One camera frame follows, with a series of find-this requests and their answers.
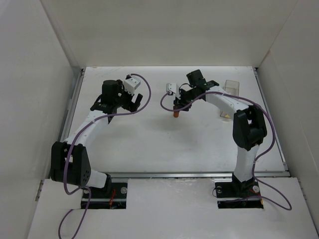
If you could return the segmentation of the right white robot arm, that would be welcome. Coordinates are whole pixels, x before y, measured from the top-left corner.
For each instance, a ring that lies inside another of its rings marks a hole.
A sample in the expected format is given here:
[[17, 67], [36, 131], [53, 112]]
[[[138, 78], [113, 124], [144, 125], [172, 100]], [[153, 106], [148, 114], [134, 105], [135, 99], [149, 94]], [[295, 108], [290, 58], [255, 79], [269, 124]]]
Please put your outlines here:
[[259, 146], [267, 135], [264, 115], [255, 105], [248, 105], [230, 96], [214, 80], [206, 81], [200, 70], [186, 75], [190, 89], [168, 83], [166, 92], [175, 96], [173, 108], [188, 111], [195, 99], [202, 99], [227, 114], [233, 120], [232, 137], [237, 145], [237, 161], [231, 186], [237, 192], [253, 185], [253, 165]]

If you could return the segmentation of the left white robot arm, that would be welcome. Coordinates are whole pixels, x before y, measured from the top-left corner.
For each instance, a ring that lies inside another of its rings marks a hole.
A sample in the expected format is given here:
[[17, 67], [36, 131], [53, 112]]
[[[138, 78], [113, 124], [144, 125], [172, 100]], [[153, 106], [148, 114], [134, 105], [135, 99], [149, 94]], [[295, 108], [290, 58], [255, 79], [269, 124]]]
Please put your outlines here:
[[119, 108], [127, 115], [138, 111], [143, 96], [135, 95], [141, 81], [131, 74], [124, 80], [105, 80], [102, 93], [93, 103], [79, 128], [63, 142], [51, 148], [50, 177], [53, 181], [80, 188], [107, 189], [111, 181], [106, 173], [93, 170], [87, 149], [103, 128], [109, 125]]

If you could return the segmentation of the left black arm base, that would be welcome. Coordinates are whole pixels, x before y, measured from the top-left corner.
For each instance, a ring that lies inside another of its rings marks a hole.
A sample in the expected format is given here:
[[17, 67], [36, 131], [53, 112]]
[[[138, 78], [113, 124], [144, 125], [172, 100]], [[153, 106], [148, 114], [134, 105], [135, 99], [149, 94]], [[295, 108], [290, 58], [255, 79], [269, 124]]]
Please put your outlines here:
[[88, 209], [125, 209], [127, 192], [128, 182], [113, 182], [110, 192], [100, 188], [91, 188]]

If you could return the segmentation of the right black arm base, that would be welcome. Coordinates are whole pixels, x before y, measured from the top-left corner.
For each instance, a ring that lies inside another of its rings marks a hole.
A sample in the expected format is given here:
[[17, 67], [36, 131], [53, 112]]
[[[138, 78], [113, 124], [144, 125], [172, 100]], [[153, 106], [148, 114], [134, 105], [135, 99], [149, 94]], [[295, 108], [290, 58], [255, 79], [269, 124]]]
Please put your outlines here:
[[214, 192], [219, 209], [263, 209], [258, 182], [251, 178], [240, 182], [234, 175], [231, 181], [217, 180]]

